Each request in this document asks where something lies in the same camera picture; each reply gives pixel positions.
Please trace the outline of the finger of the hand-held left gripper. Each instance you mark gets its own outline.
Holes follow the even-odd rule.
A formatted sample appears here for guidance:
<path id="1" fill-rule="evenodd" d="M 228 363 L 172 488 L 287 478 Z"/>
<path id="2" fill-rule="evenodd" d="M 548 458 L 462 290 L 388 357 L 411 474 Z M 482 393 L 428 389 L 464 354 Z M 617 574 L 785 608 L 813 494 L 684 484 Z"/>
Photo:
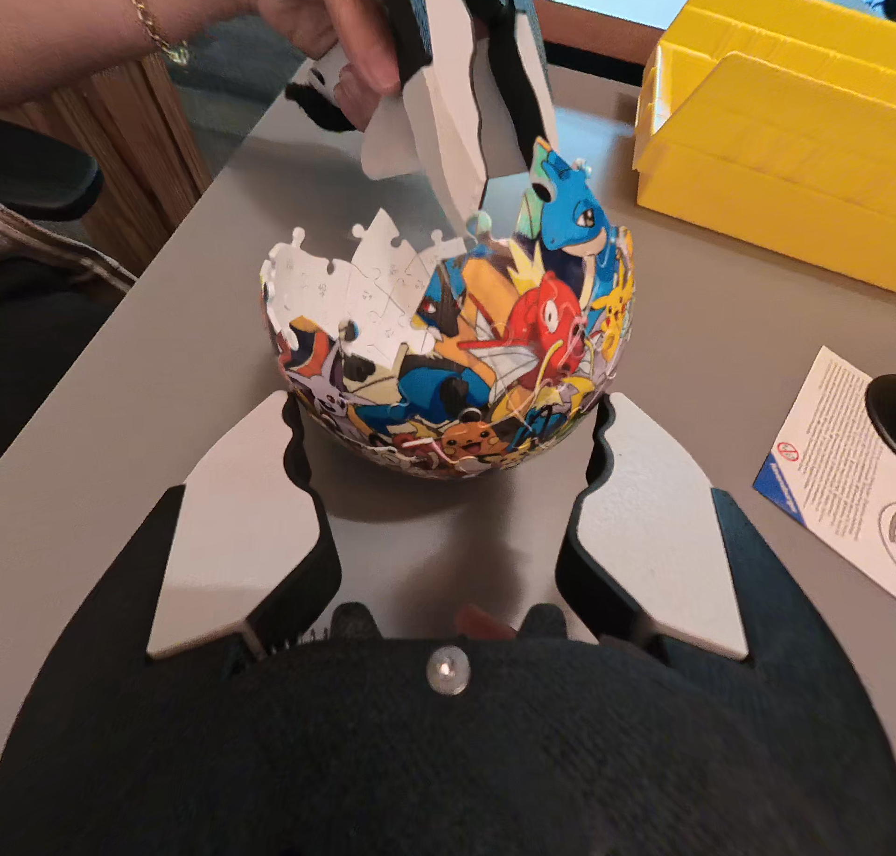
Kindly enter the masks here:
<path id="1" fill-rule="evenodd" d="M 539 39 L 526 15 L 483 22 L 477 40 L 477 107 L 487 178 L 521 174 L 538 141 L 556 137 L 552 95 Z"/>
<path id="2" fill-rule="evenodd" d="M 382 98 L 364 131 L 372 180 L 420 171 L 458 235 L 483 202 L 487 171 L 473 88 L 474 23 L 462 0 L 427 0 L 434 58 Z"/>

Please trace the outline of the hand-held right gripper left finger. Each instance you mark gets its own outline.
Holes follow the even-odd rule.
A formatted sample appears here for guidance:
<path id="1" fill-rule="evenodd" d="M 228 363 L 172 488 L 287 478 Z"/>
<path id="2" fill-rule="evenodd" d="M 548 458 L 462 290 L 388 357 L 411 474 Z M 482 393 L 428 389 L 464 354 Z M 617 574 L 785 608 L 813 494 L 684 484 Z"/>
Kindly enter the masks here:
<path id="1" fill-rule="evenodd" d="M 341 584 L 301 414 L 275 391 L 185 479 L 147 653 L 166 658 L 231 634 L 260 657 L 322 641 Z"/>

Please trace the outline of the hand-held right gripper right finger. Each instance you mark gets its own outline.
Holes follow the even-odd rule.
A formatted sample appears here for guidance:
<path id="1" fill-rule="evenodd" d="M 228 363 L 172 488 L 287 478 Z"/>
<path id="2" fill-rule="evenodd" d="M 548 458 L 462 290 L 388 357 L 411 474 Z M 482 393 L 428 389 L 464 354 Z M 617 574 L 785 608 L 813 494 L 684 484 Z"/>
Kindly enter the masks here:
<path id="1" fill-rule="evenodd" d="M 711 481 L 621 393 L 599 402 L 586 486 L 559 551 L 558 592 L 596 640 L 670 638 L 745 660 Z"/>

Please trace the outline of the colourful puzzle ball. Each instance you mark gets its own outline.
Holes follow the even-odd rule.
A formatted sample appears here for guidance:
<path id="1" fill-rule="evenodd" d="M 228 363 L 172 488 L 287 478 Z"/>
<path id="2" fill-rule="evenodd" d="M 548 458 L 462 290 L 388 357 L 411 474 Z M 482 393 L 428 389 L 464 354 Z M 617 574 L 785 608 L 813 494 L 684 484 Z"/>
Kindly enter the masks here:
<path id="1" fill-rule="evenodd" d="M 545 138 L 512 234 L 478 211 L 416 251 L 385 210 L 350 260 L 297 228 L 260 271 L 295 401 L 342 446 L 410 475 L 468 479 L 553 447 L 599 402 L 631 333 L 633 240 L 583 160 Z"/>

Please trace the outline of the person's left forearm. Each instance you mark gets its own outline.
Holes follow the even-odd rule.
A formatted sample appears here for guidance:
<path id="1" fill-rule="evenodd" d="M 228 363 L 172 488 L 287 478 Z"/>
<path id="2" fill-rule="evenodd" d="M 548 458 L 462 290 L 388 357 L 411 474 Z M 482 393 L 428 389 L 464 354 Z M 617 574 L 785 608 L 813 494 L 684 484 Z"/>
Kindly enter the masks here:
<path id="1" fill-rule="evenodd" d="M 1 104 L 11 107 L 250 9 L 245 0 L 1 0 Z"/>

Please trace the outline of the black round ball stand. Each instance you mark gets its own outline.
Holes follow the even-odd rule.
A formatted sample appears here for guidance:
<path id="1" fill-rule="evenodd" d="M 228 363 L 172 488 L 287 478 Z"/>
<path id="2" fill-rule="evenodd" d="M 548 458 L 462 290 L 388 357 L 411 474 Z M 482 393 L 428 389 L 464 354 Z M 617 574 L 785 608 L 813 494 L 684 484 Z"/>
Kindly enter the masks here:
<path id="1" fill-rule="evenodd" d="M 896 376 L 893 373 L 873 378 L 865 391 L 868 419 L 881 442 L 896 452 L 895 409 Z"/>

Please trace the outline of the person's left hand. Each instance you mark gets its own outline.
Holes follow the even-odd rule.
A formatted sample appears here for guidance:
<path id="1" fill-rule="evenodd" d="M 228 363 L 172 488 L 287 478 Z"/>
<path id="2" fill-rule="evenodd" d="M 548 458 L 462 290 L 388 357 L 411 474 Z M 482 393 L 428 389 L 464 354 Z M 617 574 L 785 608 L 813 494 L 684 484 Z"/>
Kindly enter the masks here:
<path id="1" fill-rule="evenodd" d="M 347 63 L 333 94 L 357 130 L 367 128 L 383 97 L 400 89 L 394 40 L 381 0 L 245 0 L 307 56 L 341 45 Z"/>

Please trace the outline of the person's right hand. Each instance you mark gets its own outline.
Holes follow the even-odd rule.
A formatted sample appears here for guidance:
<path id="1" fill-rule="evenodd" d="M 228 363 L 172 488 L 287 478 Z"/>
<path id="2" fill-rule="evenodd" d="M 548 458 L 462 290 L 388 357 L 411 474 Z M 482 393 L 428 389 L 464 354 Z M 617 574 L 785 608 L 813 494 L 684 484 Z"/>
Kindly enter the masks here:
<path id="1" fill-rule="evenodd" d="M 471 640 L 507 641 L 517 637 L 517 630 L 493 617 L 475 604 L 463 605 L 454 617 L 458 635 Z"/>

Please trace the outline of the white instruction leaflet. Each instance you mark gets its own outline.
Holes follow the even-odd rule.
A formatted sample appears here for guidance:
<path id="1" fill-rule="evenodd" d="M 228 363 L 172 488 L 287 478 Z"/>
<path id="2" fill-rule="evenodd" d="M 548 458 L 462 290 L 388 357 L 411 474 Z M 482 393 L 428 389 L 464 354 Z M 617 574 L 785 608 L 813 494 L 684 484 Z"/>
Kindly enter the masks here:
<path id="1" fill-rule="evenodd" d="M 823 346 L 754 489 L 895 596 L 895 457 L 868 416 L 871 377 Z"/>

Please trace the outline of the yellow plastic bin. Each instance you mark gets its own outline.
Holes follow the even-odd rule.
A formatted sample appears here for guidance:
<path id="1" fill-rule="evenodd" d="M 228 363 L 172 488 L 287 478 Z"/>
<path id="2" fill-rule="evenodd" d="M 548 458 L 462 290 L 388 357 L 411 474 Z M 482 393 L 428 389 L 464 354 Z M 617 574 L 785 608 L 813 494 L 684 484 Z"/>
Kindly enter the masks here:
<path id="1" fill-rule="evenodd" d="M 644 70 L 638 205 L 895 290 L 894 22 L 687 0 Z"/>

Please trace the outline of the wooden pillar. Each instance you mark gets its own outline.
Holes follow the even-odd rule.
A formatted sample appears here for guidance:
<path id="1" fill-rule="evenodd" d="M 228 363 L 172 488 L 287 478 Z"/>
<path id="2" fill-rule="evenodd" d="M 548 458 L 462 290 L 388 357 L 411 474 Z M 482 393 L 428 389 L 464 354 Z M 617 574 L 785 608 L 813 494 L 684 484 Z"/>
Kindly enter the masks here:
<path id="1" fill-rule="evenodd" d="M 136 276 L 212 180 L 157 54 L 2 109 L 1 118 L 51 135 L 97 161 L 104 188 L 84 229 L 96 248 Z"/>

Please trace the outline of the grey garment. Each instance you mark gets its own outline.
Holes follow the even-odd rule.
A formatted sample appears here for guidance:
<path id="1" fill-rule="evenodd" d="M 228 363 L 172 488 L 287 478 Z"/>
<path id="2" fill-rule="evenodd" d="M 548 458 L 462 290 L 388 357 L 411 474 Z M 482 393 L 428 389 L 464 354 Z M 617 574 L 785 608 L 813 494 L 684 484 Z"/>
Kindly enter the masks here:
<path id="1" fill-rule="evenodd" d="M 63 282 L 101 301 L 120 301 L 138 277 L 93 246 L 51 232 L 1 205 L 2 273 L 24 263 L 49 268 Z"/>

